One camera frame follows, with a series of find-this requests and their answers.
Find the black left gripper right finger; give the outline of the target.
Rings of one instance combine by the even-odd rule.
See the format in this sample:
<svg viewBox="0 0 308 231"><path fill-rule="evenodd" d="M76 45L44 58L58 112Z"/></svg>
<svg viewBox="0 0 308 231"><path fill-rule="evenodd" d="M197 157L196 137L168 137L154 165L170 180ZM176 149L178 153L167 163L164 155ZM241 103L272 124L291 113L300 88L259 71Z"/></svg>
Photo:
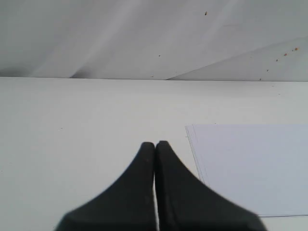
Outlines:
<svg viewBox="0 0 308 231"><path fill-rule="evenodd" d="M264 231L259 217L196 178L167 141L155 149L155 190L162 231Z"/></svg>

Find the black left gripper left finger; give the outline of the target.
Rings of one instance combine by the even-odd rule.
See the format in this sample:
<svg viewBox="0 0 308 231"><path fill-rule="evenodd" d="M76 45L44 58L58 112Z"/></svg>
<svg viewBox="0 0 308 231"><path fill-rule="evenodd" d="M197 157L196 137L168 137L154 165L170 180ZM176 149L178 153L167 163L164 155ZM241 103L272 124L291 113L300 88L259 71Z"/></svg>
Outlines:
<svg viewBox="0 0 308 231"><path fill-rule="evenodd" d="M64 215L58 231L155 231L154 156L141 144L124 173L104 192Z"/></svg>

